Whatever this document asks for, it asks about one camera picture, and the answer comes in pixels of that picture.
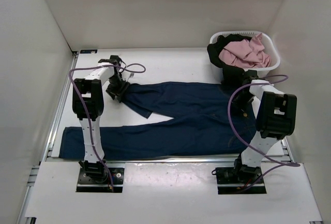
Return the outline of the dark blue denim trousers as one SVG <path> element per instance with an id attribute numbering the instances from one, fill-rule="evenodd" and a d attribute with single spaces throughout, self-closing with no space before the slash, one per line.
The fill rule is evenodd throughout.
<path id="1" fill-rule="evenodd" d="M 108 160 L 164 156 L 238 154 L 255 135 L 252 107 L 228 111 L 234 88 L 222 84 L 163 82 L 132 84 L 122 102 L 144 118 L 158 113 L 168 121 L 103 127 L 101 144 Z"/>

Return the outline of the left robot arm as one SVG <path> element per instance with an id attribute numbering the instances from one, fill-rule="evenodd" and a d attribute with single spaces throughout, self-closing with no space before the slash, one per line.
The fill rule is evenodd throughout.
<path id="1" fill-rule="evenodd" d="M 80 162 L 85 174 L 96 183 L 108 182 L 113 188 L 113 178 L 104 159 L 101 145 L 100 118 L 104 110 L 103 85 L 111 78 L 121 80 L 122 59 L 117 55 L 101 59 L 96 67 L 75 68 L 68 77 L 73 86 L 72 110 L 77 115 L 83 131 L 84 160 Z"/>

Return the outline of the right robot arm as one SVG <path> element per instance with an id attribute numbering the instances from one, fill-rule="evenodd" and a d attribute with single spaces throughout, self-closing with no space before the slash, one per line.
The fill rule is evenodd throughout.
<path id="1" fill-rule="evenodd" d="M 260 180 L 258 168 L 269 148 L 295 125 L 297 99 L 264 80 L 243 86 L 198 82 L 125 83 L 112 97 L 144 118 L 167 121 L 116 130 L 113 157 L 238 154 L 232 170 L 240 183 Z"/>

